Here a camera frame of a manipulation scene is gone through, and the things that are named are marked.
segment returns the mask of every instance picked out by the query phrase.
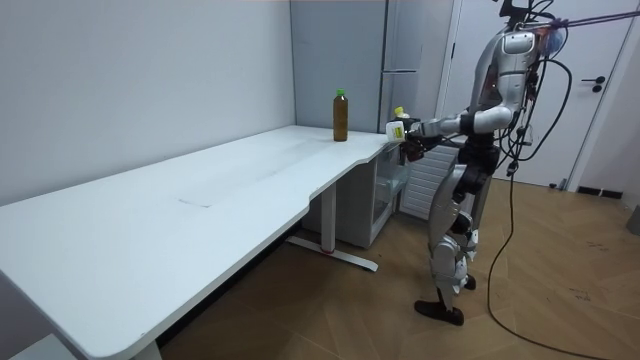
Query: brown liquid bottle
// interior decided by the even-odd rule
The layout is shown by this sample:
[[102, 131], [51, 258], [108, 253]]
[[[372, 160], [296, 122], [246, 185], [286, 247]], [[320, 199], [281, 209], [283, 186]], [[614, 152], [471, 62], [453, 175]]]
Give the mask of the brown liquid bottle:
[[347, 141], [349, 128], [349, 100], [344, 97], [344, 89], [338, 89], [333, 99], [333, 140]]

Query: white door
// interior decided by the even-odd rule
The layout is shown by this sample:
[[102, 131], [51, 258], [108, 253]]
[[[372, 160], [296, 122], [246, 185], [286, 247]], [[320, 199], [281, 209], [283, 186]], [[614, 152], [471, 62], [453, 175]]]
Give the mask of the white door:
[[[489, 39], [504, 27], [505, 19], [497, 15], [500, 3], [462, 1], [458, 29], [454, 35], [455, 52], [439, 116], [459, 113], [469, 106], [476, 63]], [[526, 1], [514, 1], [514, 5], [526, 6]], [[637, 6], [638, 0], [556, 0], [547, 11], [559, 18], [577, 20], [634, 11]], [[568, 66], [573, 73], [571, 97], [564, 115], [536, 157], [520, 163], [516, 181], [548, 186], [569, 178], [604, 94], [604, 91], [594, 92], [596, 83], [582, 80], [603, 76], [606, 81], [602, 86], [606, 88], [630, 25], [631, 20], [622, 20], [569, 30], [569, 41], [556, 60]], [[551, 126], [562, 104], [566, 85], [564, 71], [549, 64], [527, 136], [527, 139], [532, 138], [533, 146], [525, 147], [521, 157], [533, 152]], [[507, 179], [508, 163], [498, 169], [494, 177]]]

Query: baseboard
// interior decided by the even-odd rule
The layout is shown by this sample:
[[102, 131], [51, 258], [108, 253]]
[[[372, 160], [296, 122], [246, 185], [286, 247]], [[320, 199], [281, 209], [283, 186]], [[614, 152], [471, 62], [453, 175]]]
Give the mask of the baseboard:
[[618, 199], [618, 200], [622, 199], [622, 194], [623, 194], [620, 191], [596, 189], [596, 188], [590, 188], [590, 187], [586, 187], [586, 186], [578, 187], [578, 193], [579, 194], [587, 194], [587, 195], [593, 195], [593, 196], [606, 197], [606, 198], [611, 198], [611, 199]]

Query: desk leg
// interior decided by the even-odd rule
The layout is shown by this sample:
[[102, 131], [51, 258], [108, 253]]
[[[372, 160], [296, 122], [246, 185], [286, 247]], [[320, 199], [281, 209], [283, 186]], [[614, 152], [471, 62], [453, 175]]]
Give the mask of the desk leg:
[[329, 186], [320, 196], [322, 196], [321, 244], [318, 245], [295, 236], [290, 237], [287, 241], [332, 258], [358, 265], [365, 270], [377, 271], [378, 264], [373, 261], [336, 250], [336, 184]]
[[131, 360], [162, 360], [162, 356], [160, 355], [158, 345], [154, 341], [147, 345], [146, 348], [142, 349], [142, 351], [140, 351], [138, 355], [134, 356]]

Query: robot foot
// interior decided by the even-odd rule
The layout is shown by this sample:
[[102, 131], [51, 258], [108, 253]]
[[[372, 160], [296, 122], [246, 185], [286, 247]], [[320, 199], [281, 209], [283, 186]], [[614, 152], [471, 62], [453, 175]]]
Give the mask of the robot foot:
[[464, 286], [467, 290], [475, 290], [476, 289], [476, 278], [471, 275], [467, 275], [467, 284]]
[[447, 311], [447, 307], [441, 302], [426, 302], [418, 300], [413, 304], [413, 308], [420, 314], [440, 321], [448, 322], [456, 326], [464, 324], [464, 314], [458, 308]]

